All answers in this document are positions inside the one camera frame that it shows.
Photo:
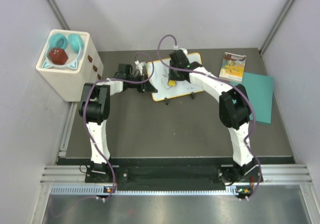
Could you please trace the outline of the yellow-framed whiteboard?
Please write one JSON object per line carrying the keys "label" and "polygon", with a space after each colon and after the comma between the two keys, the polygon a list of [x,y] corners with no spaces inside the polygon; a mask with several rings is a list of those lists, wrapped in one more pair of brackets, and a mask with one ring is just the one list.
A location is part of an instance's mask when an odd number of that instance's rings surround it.
{"label": "yellow-framed whiteboard", "polygon": [[154,74],[149,81],[157,89],[156,93],[151,94],[156,102],[203,91],[202,88],[188,81],[169,80],[169,68],[165,67],[160,60],[154,61],[154,68]]}

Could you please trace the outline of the yellow whiteboard eraser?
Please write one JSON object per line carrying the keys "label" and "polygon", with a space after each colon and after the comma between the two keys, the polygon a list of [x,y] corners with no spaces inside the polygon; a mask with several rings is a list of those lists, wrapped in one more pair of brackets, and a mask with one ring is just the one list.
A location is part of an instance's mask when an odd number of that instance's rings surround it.
{"label": "yellow whiteboard eraser", "polygon": [[174,87],[174,86],[176,86],[177,84],[176,84],[176,81],[169,80],[167,85],[168,85],[169,87]]}

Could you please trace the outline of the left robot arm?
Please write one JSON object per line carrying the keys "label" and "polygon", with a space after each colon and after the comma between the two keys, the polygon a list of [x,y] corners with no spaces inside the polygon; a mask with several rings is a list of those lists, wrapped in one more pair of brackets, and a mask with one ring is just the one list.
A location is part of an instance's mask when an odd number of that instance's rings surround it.
{"label": "left robot arm", "polygon": [[85,129],[91,144],[91,160],[87,168],[87,183],[116,182],[115,171],[110,162],[110,151],[107,145],[106,122],[110,115],[111,96],[127,89],[136,89],[139,93],[156,93],[158,90],[151,84],[146,72],[147,64],[136,61],[137,73],[132,73],[132,66],[119,64],[113,78],[97,80],[83,86],[78,105],[79,115],[84,120]]}

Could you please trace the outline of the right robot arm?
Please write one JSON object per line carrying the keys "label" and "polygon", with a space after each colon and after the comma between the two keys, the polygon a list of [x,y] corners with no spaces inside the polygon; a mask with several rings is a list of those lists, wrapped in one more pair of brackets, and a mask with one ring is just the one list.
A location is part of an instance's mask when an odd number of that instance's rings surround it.
{"label": "right robot arm", "polygon": [[219,119],[228,129],[233,148],[233,166],[231,175],[225,176],[227,184],[244,182],[251,177],[259,160],[250,147],[253,129],[249,129],[253,106],[249,102],[246,88],[220,80],[207,71],[199,62],[191,62],[185,49],[176,49],[170,53],[169,79],[188,81],[210,94],[218,101]]}

